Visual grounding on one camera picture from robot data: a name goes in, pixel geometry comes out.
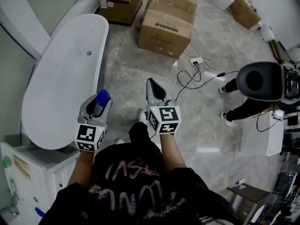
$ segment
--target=black pants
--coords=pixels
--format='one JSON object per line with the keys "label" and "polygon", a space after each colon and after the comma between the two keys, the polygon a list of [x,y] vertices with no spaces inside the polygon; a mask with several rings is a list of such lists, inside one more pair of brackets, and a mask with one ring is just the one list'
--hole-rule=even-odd
{"label": "black pants", "polygon": [[[236,78],[232,79],[224,86],[225,92],[233,92],[238,90],[238,86],[236,84]],[[270,102],[263,102],[254,99],[248,98],[243,105],[237,107],[234,110],[230,110],[227,113],[226,119],[228,121],[239,120],[248,118],[255,114],[258,114],[268,108],[271,105]]]}

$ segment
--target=label on box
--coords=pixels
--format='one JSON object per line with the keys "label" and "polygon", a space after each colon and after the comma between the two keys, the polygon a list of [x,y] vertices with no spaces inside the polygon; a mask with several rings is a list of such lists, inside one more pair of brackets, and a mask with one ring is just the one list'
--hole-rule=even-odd
{"label": "label on box", "polygon": [[108,1],[108,2],[107,2],[107,5],[108,5],[109,7],[111,7],[111,8],[113,8],[113,2]]}
{"label": "label on box", "polygon": [[155,22],[155,26],[166,28],[168,30],[178,32],[178,27],[176,25],[170,24],[169,22],[165,22],[163,20],[157,19]]}
{"label": "label on box", "polygon": [[106,0],[100,0],[100,7],[101,8],[107,8],[107,1]]}

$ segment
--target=blue cap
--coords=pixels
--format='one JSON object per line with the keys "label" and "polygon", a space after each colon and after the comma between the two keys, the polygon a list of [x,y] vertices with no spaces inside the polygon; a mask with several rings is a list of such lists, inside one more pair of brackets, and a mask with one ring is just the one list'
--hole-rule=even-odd
{"label": "blue cap", "polygon": [[108,91],[103,89],[98,93],[96,101],[100,106],[104,107],[110,98],[111,96],[109,95]]}

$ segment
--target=power strip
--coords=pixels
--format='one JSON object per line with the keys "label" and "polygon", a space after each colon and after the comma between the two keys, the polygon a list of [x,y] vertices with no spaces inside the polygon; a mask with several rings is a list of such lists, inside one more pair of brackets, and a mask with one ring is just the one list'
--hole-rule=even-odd
{"label": "power strip", "polygon": [[199,57],[199,58],[192,58],[189,62],[191,63],[192,66],[194,65],[193,62],[198,62],[198,64],[204,63],[202,57]]}

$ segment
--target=white sneaker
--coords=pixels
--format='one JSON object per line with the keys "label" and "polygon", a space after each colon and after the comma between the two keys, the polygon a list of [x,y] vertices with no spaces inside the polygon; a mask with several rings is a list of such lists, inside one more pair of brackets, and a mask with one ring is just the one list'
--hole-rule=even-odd
{"label": "white sneaker", "polygon": [[225,122],[225,124],[226,124],[227,126],[232,127],[232,126],[234,125],[234,121],[228,121],[228,120],[226,119],[226,115],[227,115],[227,113],[221,112],[220,117],[221,117],[221,119]]}
{"label": "white sneaker", "polygon": [[147,125],[147,118],[146,118],[146,110],[141,111],[140,115],[139,115],[139,122],[142,122],[144,124]]}
{"label": "white sneaker", "polygon": [[116,144],[122,144],[122,143],[125,143],[122,139],[118,139]]}
{"label": "white sneaker", "polygon": [[220,93],[225,93],[224,87],[219,87],[219,92],[220,92]]}

